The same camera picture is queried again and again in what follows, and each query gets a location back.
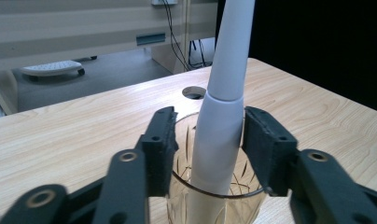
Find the white tube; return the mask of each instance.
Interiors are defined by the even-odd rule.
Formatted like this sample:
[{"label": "white tube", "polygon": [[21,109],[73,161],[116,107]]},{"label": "white tube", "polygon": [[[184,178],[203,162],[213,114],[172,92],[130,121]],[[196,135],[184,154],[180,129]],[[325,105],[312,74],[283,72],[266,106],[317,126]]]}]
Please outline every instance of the white tube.
[{"label": "white tube", "polygon": [[[255,0],[227,0],[208,91],[197,121],[190,184],[211,193],[229,192],[244,118],[244,77]],[[188,223],[216,223],[224,201],[188,194]]]}]

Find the wire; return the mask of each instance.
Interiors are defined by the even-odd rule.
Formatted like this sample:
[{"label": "wire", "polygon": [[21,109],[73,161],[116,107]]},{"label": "wire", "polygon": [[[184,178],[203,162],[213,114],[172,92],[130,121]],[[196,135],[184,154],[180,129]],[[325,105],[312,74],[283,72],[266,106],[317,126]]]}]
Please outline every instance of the wire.
[{"label": "wire", "polygon": [[202,62],[201,63],[192,63],[191,62],[191,46],[194,47],[194,50],[197,50],[197,48],[196,48],[196,45],[195,45],[195,41],[190,41],[189,50],[188,50],[188,64],[189,64],[189,66],[194,68],[194,69],[211,66],[212,62],[206,62],[204,57],[203,57],[204,47],[203,47],[203,43],[202,43],[201,39],[198,40],[198,43],[200,45]]},{"label": "wire", "polygon": [[[189,65],[186,63],[186,59],[185,59],[185,55],[183,54],[182,52],[182,49],[179,47],[179,45],[177,44],[177,41],[176,41],[176,38],[175,38],[175,35],[174,35],[174,31],[172,29],[172,14],[171,14],[171,8],[169,7],[169,4],[166,2],[166,0],[162,0],[163,4],[164,4],[164,7],[165,7],[165,11],[166,11],[166,16],[168,18],[168,25],[169,25],[169,30],[171,31],[171,47],[172,47],[172,50],[174,51],[174,54],[176,56],[176,58],[183,64],[183,67],[189,71]],[[179,49],[179,52],[183,58],[180,59],[180,57],[177,55],[176,53],[176,50],[174,48],[174,42],[176,43],[177,45],[177,48]]]}]

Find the black wall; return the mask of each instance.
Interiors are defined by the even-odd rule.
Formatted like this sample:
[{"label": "black wall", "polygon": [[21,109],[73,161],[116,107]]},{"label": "black wall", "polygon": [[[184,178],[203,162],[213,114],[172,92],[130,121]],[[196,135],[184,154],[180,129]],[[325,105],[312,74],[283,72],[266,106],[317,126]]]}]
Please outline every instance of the black wall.
[{"label": "black wall", "polygon": [[249,51],[377,110],[377,1],[257,0]]}]

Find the table hole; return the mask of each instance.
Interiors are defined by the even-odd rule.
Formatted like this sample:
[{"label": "table hole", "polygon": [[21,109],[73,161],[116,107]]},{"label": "table hole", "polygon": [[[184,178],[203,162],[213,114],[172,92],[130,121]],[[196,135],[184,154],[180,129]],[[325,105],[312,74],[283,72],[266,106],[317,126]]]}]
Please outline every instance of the table hole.
[{"label": "table hole", "polygon": [[206,89],[197,86],[186,87],[182,90],[182,94],[191,100],[201,100],[206,93]]}]

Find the wooden table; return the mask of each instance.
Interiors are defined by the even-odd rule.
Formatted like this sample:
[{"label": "wooden table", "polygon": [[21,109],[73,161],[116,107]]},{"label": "wooden table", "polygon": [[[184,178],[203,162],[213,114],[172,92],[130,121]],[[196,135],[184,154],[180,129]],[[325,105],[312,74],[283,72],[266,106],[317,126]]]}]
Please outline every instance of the wooden table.
[{"label": "wooden table", "polygon": [[[202,101],[210,68],[161,78],[0,118],[0,215],[24,192],[63,184],[71,192],[103,176],[113,154],[132,148],[153,113],[173,105],[182,118]],[[330,153],[358,183],[377,190],[377,111],[250,59],[244,103],[269,111],[300,141]],[[167,223],[163,198],[152,223]],[[288,199],[267,198],[257,223],[293,222]]]}]

